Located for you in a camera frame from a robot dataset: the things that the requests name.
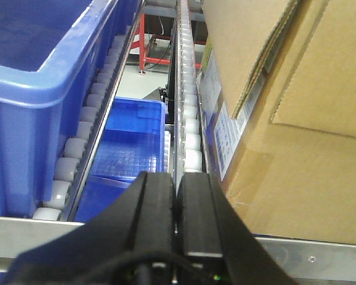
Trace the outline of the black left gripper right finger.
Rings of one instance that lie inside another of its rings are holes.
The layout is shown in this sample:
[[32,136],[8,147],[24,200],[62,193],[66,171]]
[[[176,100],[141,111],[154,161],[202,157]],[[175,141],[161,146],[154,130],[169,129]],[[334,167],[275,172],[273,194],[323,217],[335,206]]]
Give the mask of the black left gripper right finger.
[[197,270],[179,270],[179,284],[295,284],[240,220],[209,174],[183,175],[177,210],[181,252]]

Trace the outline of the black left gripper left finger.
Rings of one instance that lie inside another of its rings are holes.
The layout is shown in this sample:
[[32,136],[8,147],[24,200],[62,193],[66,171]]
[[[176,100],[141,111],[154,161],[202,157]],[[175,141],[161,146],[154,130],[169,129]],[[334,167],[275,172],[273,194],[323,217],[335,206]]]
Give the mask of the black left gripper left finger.
[[170,284],[173,196],[170,175],[140,173],[100,214],[20,254],[1,284]]

